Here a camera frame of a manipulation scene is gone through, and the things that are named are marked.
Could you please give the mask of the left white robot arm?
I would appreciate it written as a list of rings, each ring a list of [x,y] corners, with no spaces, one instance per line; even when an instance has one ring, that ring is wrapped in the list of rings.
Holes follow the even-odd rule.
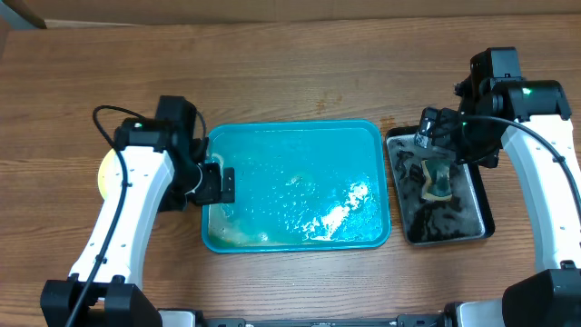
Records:
[[[66,280],[49,280],[40,305],[50,326],[195,326],[196,313],[158,309],[143,266],[155,217],[187,204],[232,203],[234,171],[202,157],[187,121],[128,118],[115,131],[113,173],[91,237]]]

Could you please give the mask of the yellow-green rimmed plate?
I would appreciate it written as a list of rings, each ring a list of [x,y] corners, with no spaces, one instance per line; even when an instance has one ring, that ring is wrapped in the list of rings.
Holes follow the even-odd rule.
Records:
[[[97,174],[98,190],[104,200],[115,189],[116,182],[116,153],[111,149],[101,161]]]

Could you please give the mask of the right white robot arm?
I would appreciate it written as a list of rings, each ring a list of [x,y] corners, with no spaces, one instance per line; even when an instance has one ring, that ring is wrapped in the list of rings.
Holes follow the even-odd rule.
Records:
[[[455,326],[580,323],[580,167],[571,109],[557,81],[487,78],[457,85],[460,107],[423,110],[417,145],[487,166],[504,151],[515,168],[535,242],[535,275],[498,300],[451,304]]]

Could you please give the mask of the yellow green scrub sponge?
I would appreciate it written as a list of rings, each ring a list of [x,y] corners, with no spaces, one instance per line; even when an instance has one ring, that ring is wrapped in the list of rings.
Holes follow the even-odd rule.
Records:
[[[428,159],[421,162],[425,177],[421,198],[431,202],[445,202],[452,198],[450,185],[451,161],[447,159]]]

